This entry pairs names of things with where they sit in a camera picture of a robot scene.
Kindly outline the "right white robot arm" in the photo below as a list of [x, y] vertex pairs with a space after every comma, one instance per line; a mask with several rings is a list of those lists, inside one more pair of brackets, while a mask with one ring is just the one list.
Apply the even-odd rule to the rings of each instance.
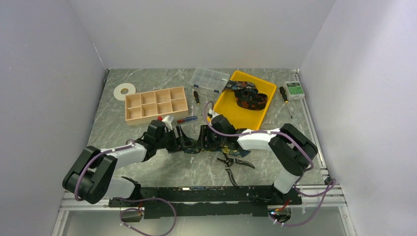
[[197, 143], [204, 151], [225, 148], [230, 155], [241, 157], [253, 149], [273, 153], [283, 167], [271, 190], [271, 198], [277, 204], [289, 199], [292, 187], [314, 168], [313, 159], [318, 154], [317, 146], [292, 124], [272, 130], [237, 129], [223, 115], [214, 116], [201, 126]]

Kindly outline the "blue yellow floral tie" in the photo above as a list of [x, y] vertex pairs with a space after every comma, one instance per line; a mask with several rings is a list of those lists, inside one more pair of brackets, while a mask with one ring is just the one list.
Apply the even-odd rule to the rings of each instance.
[[246, 157], [251, 152], [250, 150], [243, 150], [241, 148], [229, 149], [226, 146], [224, 147], [220, 146], [220, 147], [215, 147], [215, 148], [202, 148], [196, 145], [191, 146], [191, 147], [185, 147], [182, 149], [182, 151], [188, 154], [197, 154], [200, 152], [222, 152], [227, 155], [231, 155], [235, 157]]

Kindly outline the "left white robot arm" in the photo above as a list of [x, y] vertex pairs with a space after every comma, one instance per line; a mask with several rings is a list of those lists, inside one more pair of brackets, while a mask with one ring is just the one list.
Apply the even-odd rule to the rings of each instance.
[[65, 175], [62, 187], [73, 193], [76, 201], [95, 204], [104, 197], [119, 197], [133, 207], [141, 200], [141, 186], [128, 177], [115, 177], [115, 170], [148, 161], [159, 149], [172, 153], [186, 151], [194, 144], [180, 125], [169, 129], [166, 123], [153, 120], [140, 138], [129, 139], [123, 146], [85, 147]]

